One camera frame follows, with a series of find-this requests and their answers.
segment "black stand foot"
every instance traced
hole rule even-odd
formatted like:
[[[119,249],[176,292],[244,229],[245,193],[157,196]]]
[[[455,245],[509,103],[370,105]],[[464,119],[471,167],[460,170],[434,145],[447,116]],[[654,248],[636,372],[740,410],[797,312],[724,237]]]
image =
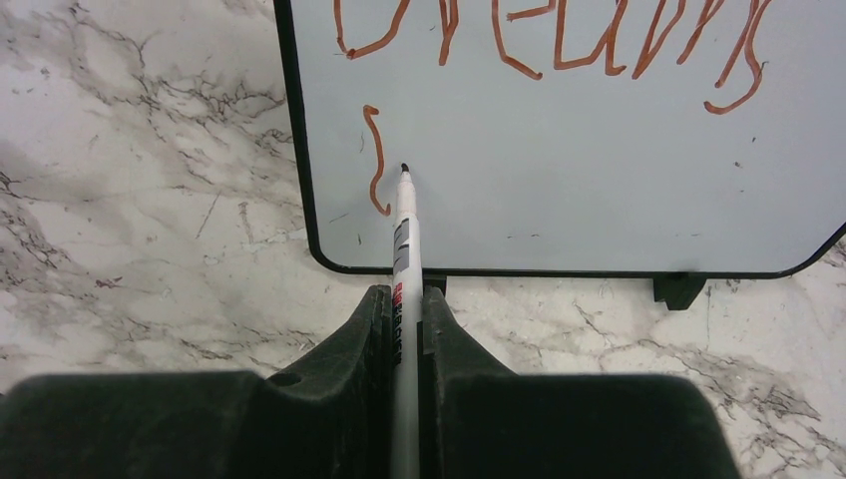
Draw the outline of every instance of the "black stand foot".
[[[423,288],[426,286],[437,287],[441,290],[441,294],[447,295],[447,276],[441,274],[426,274],[423,273]]]
[[[670,311],[688,309],[705,286],[705,278],[678,272],[652,280],[655,302],[665,302]]]

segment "whiteboard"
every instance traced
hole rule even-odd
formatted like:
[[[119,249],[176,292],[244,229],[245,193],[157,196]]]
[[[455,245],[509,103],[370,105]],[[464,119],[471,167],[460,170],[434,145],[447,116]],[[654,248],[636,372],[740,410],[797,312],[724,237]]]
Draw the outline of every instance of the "whiteboard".
[[[278,2],[320,262],[389,267],[403,162],[450,273],[779,275],[843,234],[846,2],[546,2]]]

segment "white marble surface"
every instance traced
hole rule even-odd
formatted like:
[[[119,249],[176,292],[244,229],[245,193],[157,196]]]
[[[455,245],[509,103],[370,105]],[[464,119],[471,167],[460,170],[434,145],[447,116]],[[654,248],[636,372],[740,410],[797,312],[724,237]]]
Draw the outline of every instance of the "white marble surface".
[[[309,255],[270,0],[0,0],[0,391],[54,371],[270,374],[382,277]],[[792,278],[450,279],[521,372],[660,371],[746,477],[846,477],[846,243]]]

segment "orange curved line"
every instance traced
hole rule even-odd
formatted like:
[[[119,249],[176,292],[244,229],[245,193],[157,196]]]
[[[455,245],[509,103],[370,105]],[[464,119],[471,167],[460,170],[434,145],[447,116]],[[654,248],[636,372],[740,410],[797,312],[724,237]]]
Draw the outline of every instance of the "orange curved line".
[[[737,62],[737,57],[740,55],[740,49],[743,48],[743,44],[747,43],[746,40],[749,36],[749,28],[752,26],[752,22],[755,19],[755,12],[758,11],[758,0],[752,0],[749,2],[749,17],[746,19],[746,25],[743,27],[743,32],[740,34],[740,38],[737,39],[737,43],[734,45],[734,50],[731,51],[731,56],[728,57],[728,63],[725,64],[725,68],[722,70],[722,74],[717,79],[714,87],[721,88],[725,85],[725,80],[728,79],[728,75],[731,73],[731,69],[734,68],[734,64]]]
[[[754,76],[752,86],[749,87],[749,91],[746,92],[745,95],[738,98],[734,103],[728,105],[727,107],[715,107],[712,103],[705,102],[705,110],[707,110],[709,113],[713,113],[714,115],[725,115],[726,113],[746,103],[747,100],[752,98],[752,96],[757,93],[758,88],[761,86],[761,82],[764,79],[764,69],[761,64],[758,63],[757,57],[755,57],[755,46],[753,42],[755,41],[755,34],[758,32],[758,25],[760,25],[761,23],[761,18],[764,15],[764,11],[771,2],[772,0],[764,0],[764,2],[761,4],[761,8],[755,15],[755,19],[749,29],[749,36],[746,38],[744,54],[746,57],[746,65],[748,65],[749,68],[752,70],[752,75]]]
[[[361,48],[350,48],[346,52],[346,58],[350,60],[355,60],[356,58],[361,58],[364,55],[369,55],[373,52],[381,50],[382,48],[386,47],[389,43],[391,43],[391,40],[396,37],[396,34],[399,31],[399,26],[402,23],[402,17],[405,16],[405,12],[406,10],[408,10],[409,3],[411,3],[411,0],[400,0],[396,12],[394,12],[394,18],[391,19],[391,27],[388,29],[388,33],[386,33],[382,38],[376,40],[370,45],[365,45]]]
[[[515,20],[520,20],[521,18],[537,17],[550,13],[555,10],[555,2],[556,0],[550,0],[550,3],[548,5],[544,5],[543,7],[535,7],[528,10],[521,10],[519,12],[507,13],[505,14],[505,19],[509,22],[513,22]]]
[[[505,44],[502,39],[502,28],[500,27],[500,2],[499,0],[491,0],[491,22],[494,24],[494,40],[497,42],[497,51],[500,54],[500,60],[506,65],[511,66],[518,72],[526,75],[532,80],[540,80],[544,78],[544,74],[536,72],[527,67],[526,64],[520,62],[514,57],[510,56],[505,51]]]
[[[373,143],[376,144],[376,161],[378,165],[376,167],[376,174],[373,175],[373,180],[370,180],[370,202],[376,207],[376,210],[382,213],[384,216],[389,217],[391,216],[391,205],[385,205],[385,208],[382,208],[382,204],[379,203],[379,199],[376,198],[376,186],[379,184],[379,180],[382,179],[382,174],[385,173],[385,155],[382,151],[382,136],[379,135],[379,129],[376,128],[376,123],[373,122],[373,116],[379,114],[379,109],[375,107],[371,107],[370,105],[364,105],[364,123],[370,128],[370,133],[373,134]]]
[[[458,28],[458,0],[450,0],[449,23],[447,23],[447,3],[446,0],[441,2],[441,31],[444,35],[444,40],[441,42],[441,55],[438,58],[438,65],[444,66],[447,64],[447,57],[449,57],[449,47],[452,43],[452,37],[455,35],[455,30]]]
[[[637,65],[634,66],[634,73],[632,73],[633,80],[640,78],[640,75],[642,75],[649,67],[649,64],[652,63],[652,60],[654,60],[655,55],[658,54],[658,50],[660,50],[664,40],[666,40],[666,36],[669,35],[670,30],[672,30],[672,27],[681,20],[681,15],[684,14],[684,7],[687,5],[687,0],[678,0],[678,7],[675,9],[675,15],[669,23],[666,24],[666,27],[664,27],[663,31],[658,36],[658,41],[653,46],[652,38],[655,36],[655,29],[660,21],[664,5],[666,5],[666,0],[660,0],[658,8],[655,10],[655,17],[652,19],[652,24],[649,26],[648,34],[646,34],[646,40],[643,42],[642,50],[640,50],[640,57],[637,58]]]
[[[716,12],[722,7],[722,4],[725,3],[725,0],[717,0],[716,6],[711,10],[713,6],[714,0],[705,0],[705,5],[702,7],[702,13],[699,14],[699,21],[696,22],[696,29],[693,30],[693,35],[690,36],[690,40],[687,40],[687,45],[684,47],[684,51],[681,52],[681,55],[678,56],[678,59],[675,61],[676,65],[681,65],[685,61],[687,61],[687,57],[693,52],[693,47],[696,46],[696,42],[699,41],[699,37],[702,35],[702,30],[705,28],[708,22],[711,21]]]
[[[626,69],[626,65],[614,66],[614,50],[617,42],[617,32],[620,29],[620,22],[623,20],[623,15],[626,13],[626,7],[629,5],[629,0],[618,0],[617,11],[615,11],[614,19],[612,20],[605,33],[600,37],[594,51],[587,57],[577,58],[576,60],[564,61],[564,26],[567,16],[567,0],[561,0],[558,4],[558,16],[556,22],[556,46],[555,59],[553,60],[553,68],[556,70],[570,70],[571,68],[584,67],[592,65],[600,58],[603,49],[606,50],[606,75],[616,76]]]
[[[335,9],[335,30],[338,32],[338,47],[341,48],[342,53],[346,53],[346,44],[343,41],[343,18],[341,18],[341,0],[334,0],[333,7]]]

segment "white marker barrel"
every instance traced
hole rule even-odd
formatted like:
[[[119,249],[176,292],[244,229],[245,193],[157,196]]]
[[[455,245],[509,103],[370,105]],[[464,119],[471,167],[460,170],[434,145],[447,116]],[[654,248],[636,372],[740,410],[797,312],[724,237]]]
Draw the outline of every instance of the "white marker barrel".
[[[417,391],[417,323],[423,303],[420,224],[407,167],[397,187],[393,263],[393,424],[391,478],[420,477],[420,418]]]

